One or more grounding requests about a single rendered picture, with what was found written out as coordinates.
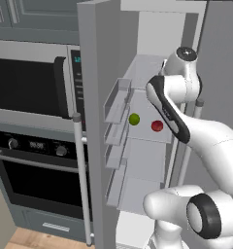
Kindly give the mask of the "clear door bin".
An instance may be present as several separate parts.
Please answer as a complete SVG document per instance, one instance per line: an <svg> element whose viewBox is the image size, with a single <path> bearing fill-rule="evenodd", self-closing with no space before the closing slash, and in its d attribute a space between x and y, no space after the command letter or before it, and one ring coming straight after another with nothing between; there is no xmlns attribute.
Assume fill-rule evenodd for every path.
<svg viewBox="0 0 233 249"><path fill-rule="evenodd" d="M119 124L131 92L131 79L118 78L104 104L104 122Z"/></svg>
<svg viewBox="0 0 233 249"><path fill-rule="evenodd" d="M104 135L104 142L107 145L119 146L123 137L123 132L126 129L127 129L127 115L124 115L119 124L109 124Z"/></svg>
<svg viewBox="0 0 233 249"><path fill-rule="evenodd" d="M124 182L126 165L122 164L119 169L112 173L106 192L106 203L112 207L118 207L121 190Z"/></svg>
<svg viewBox="0 0 233 249"><path fill-rule="evenodd" d="M105 165L107 168L119 169L127 163L125 152L126 142L123 141L119 146L109 145L105 153Z"/></svg>

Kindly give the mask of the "green lime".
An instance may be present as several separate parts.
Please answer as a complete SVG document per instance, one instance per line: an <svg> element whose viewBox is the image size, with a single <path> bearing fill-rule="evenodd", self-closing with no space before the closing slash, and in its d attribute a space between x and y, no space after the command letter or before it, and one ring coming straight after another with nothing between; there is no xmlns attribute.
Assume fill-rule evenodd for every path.
<svg viewBox="0 0 233 249"><path fill-rule="evenodd" d="M132 113L128 119L131 125L137 125L140 122L140 116L136 113Z"/></svg>

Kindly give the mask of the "clear freezer rack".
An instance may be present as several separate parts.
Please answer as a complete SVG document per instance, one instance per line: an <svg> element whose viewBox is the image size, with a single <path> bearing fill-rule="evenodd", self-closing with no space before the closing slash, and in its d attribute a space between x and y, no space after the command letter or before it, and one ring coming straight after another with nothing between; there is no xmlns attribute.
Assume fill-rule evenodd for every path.
<svg viewBox="0 0 233 249"><path fill-rule="evenodd" d="M137 54L124 78L132 81L133 89L144 89L149 79L159 72L165 59L165 56L160 55Z"/></svg>
<svg viewBox="0 0 233 249"><path fill-rule="evenodd" d="M136 113L140 121L129 126L129 137L161 143L170 143L172 132L165 124L157 110L150 104L143 89L135 89L130 101L130 113ZM151 128L153 122L161 121L163 128L155 131Z"/></svg>
<svg viewBox="0 0 233 249"><path fill-rule="evenodd" d="M163 182L170 147L168 143L129 138L127 175L135 179Z"/></svg>
<svg viewBox="0 0 233 249"><path fill-rule="evenodd" d="M159 189L159 182L127 178L123 183L118 209L120 211L145 215L143 208L144 197Z"/></svg>

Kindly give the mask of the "grey open freezer door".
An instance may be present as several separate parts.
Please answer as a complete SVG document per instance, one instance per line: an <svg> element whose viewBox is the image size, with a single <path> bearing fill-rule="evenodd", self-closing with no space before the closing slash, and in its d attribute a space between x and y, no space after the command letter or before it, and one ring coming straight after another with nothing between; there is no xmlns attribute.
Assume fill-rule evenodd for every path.
<svg viewBox="0 0 233 249"><path fill-rule="evenodd" d="M112 171L105 167L104 104L118 78L119 4L91 0L78 5L95 249L116 249L118 212L105 201Z"/></svg>

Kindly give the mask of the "grey closed fridge door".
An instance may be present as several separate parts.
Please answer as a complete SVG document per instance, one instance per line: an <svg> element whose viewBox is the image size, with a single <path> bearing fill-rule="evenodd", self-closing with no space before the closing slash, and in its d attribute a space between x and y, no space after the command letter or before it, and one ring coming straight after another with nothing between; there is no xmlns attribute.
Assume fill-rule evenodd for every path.
<svg viewBox="0 0 233 249"><path fill-rule="evenodd" d="M185 16L182 44L198 52L202 118L233 129L233 0L201 0Z"/></svg>

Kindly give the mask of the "red round fruit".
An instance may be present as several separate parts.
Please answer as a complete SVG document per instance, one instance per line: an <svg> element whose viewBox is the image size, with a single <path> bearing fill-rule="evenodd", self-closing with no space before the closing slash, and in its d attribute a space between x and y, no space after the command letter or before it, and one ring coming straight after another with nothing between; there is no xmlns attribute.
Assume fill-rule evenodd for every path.
<svg viewBox="0 0 233 249"><path fill-rule="evenodd" d="M151 123L151 129L155 132L159 132L163 129L163 122L162 121L153 121Z"/></svg>

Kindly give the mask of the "black built-in oven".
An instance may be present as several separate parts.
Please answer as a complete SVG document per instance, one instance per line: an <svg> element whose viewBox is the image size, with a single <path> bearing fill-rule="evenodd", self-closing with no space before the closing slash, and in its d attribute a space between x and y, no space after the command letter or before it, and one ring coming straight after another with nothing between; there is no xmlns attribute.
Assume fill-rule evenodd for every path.
<svg viewBox="0 0 233 249"><path fill-rule="evenodd" d="M11 138L18 142L15 149L9 148ZM66 156L56 154L58 146L66 147ZM73 142L0 131L0 150L12 158L78 168ZM77 219L83 217L79 173L0 160L0 177L12 204Z"/></svg>

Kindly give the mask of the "silver built-in microwave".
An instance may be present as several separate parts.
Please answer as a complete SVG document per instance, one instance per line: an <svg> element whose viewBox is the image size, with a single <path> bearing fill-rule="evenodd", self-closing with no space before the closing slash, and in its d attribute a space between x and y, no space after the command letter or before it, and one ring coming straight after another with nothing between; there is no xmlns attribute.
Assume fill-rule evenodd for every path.
<svg viewBox="0 0 233 249"><path fill-rule="evenodd" d="M69 118L58 106L53 63L63 72ZM81 50L60 45L0 40L0 123L71 131L75 113L85 118Z"/></svg>

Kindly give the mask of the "grey fridge cabinet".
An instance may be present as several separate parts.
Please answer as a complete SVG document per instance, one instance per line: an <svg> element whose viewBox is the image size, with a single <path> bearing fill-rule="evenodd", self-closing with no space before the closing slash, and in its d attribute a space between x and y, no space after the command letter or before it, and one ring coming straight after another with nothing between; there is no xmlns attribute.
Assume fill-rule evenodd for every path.
<svg viewBox="0 0 233 249"><path fill-rule="evenodd" d="M123 0L123 10L139 13L137 54L160 55L166 58L183 46L185 16L194 9L192 2L177 0ZM166 157L165 178L160 188L170 184L179 141L173 137ZM124 181L131 178L125 171ZM143 249L153 231L153 220L146 215L120 211L116 227L116 249Z"/></svg>

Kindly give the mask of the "grey drawer front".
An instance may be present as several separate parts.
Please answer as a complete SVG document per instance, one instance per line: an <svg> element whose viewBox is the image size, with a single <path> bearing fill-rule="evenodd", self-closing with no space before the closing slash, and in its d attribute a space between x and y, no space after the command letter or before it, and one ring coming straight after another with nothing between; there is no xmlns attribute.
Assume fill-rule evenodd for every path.
<svg viewBox="0 0 233 249"><path fill-rule="evenodd" d="M17 227L85 242L84 223L81 219L60 216L14 204L11 204L9 209ZM43 223L67 227L70 228L70 232L44 228L42 227Z"/></svg>

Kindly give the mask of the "grey wall cupboards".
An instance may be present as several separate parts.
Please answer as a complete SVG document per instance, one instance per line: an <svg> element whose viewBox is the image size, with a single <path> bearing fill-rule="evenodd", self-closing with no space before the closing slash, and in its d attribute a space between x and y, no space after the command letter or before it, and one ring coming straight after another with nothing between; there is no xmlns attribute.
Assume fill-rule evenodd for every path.
<svg viewBox="0 0 233 249"><path fill-rule="evenodd" d="M80 0L0 0L0 40L78 45Z"/></svg>

